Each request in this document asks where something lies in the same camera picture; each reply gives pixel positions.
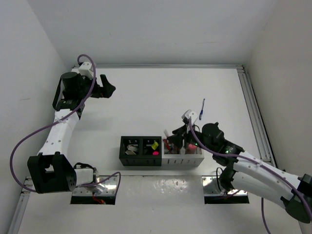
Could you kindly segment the small red gel pen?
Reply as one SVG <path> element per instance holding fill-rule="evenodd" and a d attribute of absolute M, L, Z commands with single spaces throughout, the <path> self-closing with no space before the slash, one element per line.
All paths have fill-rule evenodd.
<path fill-rule="evenodd" d="M 167 139 L 162 140 L 169 154 L 172 154 L 172 147 Z"/>

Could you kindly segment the pink tape roll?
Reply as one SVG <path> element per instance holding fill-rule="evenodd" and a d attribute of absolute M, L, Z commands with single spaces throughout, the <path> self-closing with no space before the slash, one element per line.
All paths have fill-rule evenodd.
<path fill-rule="evenodd" d="M 189 144 L 186 149 L 187 154 L 197 154 L 197 146 L 193 144 Z"/>

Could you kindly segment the yellow black highlighter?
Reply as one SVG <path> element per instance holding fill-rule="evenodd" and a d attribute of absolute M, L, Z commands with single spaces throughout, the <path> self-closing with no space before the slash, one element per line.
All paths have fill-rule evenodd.
<path fill-rule="evenodd" d="M 152 147 L 153 150 L 156 150 L 156 149 L 159 147 L 159 143 L 155 141 L 155 142 L 151 145 L 151 147 Z"/>

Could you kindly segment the blue gel pen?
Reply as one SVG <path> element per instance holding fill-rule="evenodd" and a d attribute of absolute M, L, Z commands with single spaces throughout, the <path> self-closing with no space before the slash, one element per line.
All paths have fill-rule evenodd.
<path fill-rule="evenodd" d="M 202 106 L 201 106 L 201 110 L 200 110 L 199 117 L 198 117 L 199 120 L 202 120 L 202 116 L 204 112 L 204 105 L 205 105 L 205 98 L 202 101 Z"/>

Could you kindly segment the white staple box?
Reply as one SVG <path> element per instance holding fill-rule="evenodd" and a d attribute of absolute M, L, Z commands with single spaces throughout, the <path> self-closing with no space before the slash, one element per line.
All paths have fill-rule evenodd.
<path fill-rule="evenodd" d="M 130 151 L 138 151 L 138 147 L 137 146 L 135 146 L 135 145 L 128 145 L 127 146 L 127 150 L 130 150 Z"/>

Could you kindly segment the pink staple box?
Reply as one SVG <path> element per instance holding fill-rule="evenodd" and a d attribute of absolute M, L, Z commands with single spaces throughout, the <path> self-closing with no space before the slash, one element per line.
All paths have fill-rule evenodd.
<path fill-rule="evenodd" d="M 135 156 L 135 155 L 137 155 L 137 153 L 136 153 L 135 151 L 132 151 L 132 150 L 126 150 L 126 151 L 125 151 L 125 154 L 126 154 L 126 155 L 129 155 L 129 156 Z"/>

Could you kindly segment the dark red gel pen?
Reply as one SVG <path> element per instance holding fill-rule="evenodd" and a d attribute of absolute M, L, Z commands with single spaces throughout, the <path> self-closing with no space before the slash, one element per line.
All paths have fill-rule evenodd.
<path fill-rule="evenodd" d="M 169 133 L 168 133 L 168 131 L 167 131 L 166 129 L 164 130 L 164 134 L 165 134 L 166 137 L 169 137 L 169 136 L 170 136 Z"/>

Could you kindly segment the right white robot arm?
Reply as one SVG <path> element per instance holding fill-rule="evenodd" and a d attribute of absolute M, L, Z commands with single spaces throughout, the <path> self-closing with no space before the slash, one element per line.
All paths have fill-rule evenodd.
<path fill-rule="evenodd" d="M 200 132 L 187 122 L 167 140 L 178 148 L 192 144 L 211 153 L 223 166 L 218 180 L 225 191 L 245 190 L 269 200 L 299 222 L 312 221 L 312 177 L 287 173 L 252 156 L 228 141 L 218 123 L 208 123 Z"/>

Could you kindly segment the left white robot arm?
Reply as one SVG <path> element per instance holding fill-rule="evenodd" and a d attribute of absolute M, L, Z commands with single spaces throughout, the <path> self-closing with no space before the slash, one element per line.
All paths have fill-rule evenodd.
<path fill-rule="evenodd" d="M 27 161 L 38 194 L 72 192 L 76 187 L 95 183 L 95 168 L 83 163 L 72 165 L 67 152 L 84 109 L 81 101 L 88 93 L 93 98 L 110 98 L 116 89 L 104 74 L 100 75 L 100 80 L 101 84 L 97 84 L 77 72 L 61 75 L 59 85 L 63 88 L 57 89 L 53 102 L 55 125 L 39 153 Z"/>

